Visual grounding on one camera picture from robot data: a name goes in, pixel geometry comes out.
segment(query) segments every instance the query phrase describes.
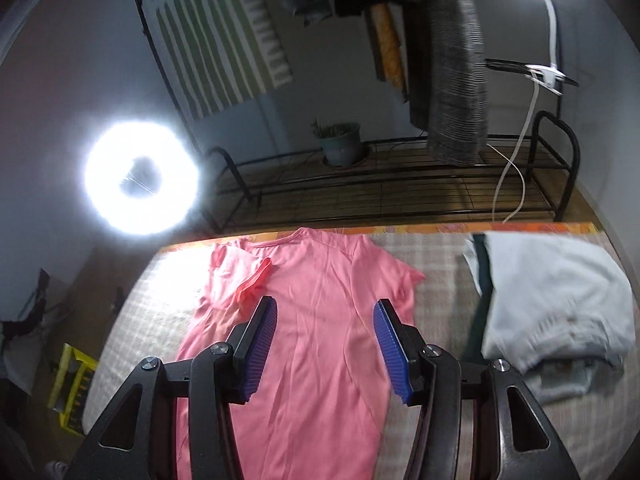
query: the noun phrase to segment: folded white shirt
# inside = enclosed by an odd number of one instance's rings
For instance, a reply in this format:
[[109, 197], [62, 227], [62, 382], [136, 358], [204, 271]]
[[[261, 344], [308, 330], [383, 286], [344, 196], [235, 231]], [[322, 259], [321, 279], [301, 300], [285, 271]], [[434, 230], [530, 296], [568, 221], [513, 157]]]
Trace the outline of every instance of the folded white shirt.
[[[494, 284], [482, 355], [521, 373], [549, 358], [604, 358], [619, 365], [636, 332], [631, 286], [596, 245], [559, 235], [487, 232]], [[480, 292], [478, 259], [465, 258]]]

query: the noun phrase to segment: metal bolt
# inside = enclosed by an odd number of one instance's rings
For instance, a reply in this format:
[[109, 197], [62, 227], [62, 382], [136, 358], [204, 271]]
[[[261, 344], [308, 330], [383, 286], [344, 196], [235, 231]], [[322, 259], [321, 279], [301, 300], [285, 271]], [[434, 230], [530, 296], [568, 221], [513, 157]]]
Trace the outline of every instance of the metal bolt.
[[493, 365], [499, 372], [507, 372], [511, 368], [511, 365], [505, 359], [496, 359]]
[[231, 350], [231, 346], [228, 343], [213, 343], [210, 346], [209, 350], [214, 355], [223, 355]]
[[427, 345], [422, 349], [422, 353], [427, 357], [438, 357], [442, 354], [442, 348], [438, 345]]
[[158, 358], [157, 357], [145, 357], [142, 361], [142, 369], [143, 370], [154, 370], [158, 368]]

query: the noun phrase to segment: pink t-shirt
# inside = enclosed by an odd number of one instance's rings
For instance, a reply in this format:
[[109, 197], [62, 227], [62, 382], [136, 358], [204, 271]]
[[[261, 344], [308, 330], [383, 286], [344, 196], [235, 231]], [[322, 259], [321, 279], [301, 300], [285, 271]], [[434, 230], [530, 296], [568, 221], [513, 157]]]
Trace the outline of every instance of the pink t-shirt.
[[[177, 359], [223, 341], [273, 296], [278, 325], [258, 391], [231, 415], [246, 480], [370, 480], [390, 385], [373, 330], [389, 298], [413, 323], [424, 275], [363, 235], [300, 228], [215, 245], [209, 282]], [[178, 478], [189, 480], [188, 404], [177, 409]]]

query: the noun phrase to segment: gray flower pot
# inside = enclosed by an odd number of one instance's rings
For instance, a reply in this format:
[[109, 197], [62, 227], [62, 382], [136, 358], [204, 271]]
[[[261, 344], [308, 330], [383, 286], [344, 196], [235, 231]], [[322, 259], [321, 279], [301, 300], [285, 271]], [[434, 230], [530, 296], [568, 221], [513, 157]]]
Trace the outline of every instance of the gray flower pot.
[[355, 164], [364, 154], [363, 146], [360, 142], [360, 125], [357, 123], [344, 123], [336, 124], [336, 126], [341, 126], [346, 133], [339, 137], [318, 139], [324, 156], [326, 156], [326, 161], [329, 166], [337, 166], [339, 168]]

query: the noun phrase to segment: plaid tablecloth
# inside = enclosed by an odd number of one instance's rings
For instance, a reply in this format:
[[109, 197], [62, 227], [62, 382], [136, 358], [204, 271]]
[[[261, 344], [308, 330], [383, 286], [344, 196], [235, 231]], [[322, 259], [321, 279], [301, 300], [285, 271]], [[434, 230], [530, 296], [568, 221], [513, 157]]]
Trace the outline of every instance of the plaid tablecloth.
[[[478, 294], [462, 257], [468, 232], [505, 227], [492, 224], [351, 228], [369, 234], [377, 245], [425, 273], [416, 288], [415, 323], [424, 339], [459, 356], [466, 342]], [[606, 234], [590, 224], [507, 224], [509, 230], [558, 232], [575, 236], [618, 258]], [[287, 233], [253, 235], [255, 240]], [[89, 392], [84, 417], [88, 431], [132, 368], [145, 356], [174, 359], [205, 282], [212, 240], [174, 246], [153, 258], [129, 295], [108, 338]], [[636, 331], [640, 327], [636, 309]], [[623, 377], [585, 397], [545, 406], [582, 480], [604, 480], [640, 430], [640, 352], [625, 361]], [[404, 476], [419, 408], [404, 407], [392, 396], [386, 417], [376, 479]], [[468, 478], [471, 461], [472, 406], [463, 403], [458, 478]]]

